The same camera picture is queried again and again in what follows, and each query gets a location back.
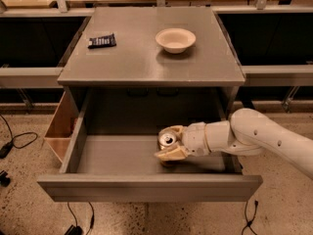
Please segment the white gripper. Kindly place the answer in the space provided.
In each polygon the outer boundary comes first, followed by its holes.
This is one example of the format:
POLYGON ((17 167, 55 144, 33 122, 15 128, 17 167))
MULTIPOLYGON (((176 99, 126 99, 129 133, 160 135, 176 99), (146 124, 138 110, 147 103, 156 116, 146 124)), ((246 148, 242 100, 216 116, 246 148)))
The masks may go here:
POLYGON ((155 156, 163 162, 182 161, 188 156, 200 157, 209 154, 208 145, 205 137, 204 122, 197 122, 189 126, 172 125, 160 131, 160 135, 164 133, 173 133, 176 137, 181 137, 180 143, 174 143, 170 146, 161 146, 155 156))

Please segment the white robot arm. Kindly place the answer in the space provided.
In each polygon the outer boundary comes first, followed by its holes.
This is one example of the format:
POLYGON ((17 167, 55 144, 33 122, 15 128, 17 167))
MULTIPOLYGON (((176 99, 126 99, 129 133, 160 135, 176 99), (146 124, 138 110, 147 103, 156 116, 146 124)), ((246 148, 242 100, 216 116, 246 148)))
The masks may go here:
POLYGON ((163 162, 182 161, 215 152, 256 156, 268 150, 313 177, 313 140, 289 131, 253 109, 239 109, 228 120, 173 125, 158 134, 163 162))

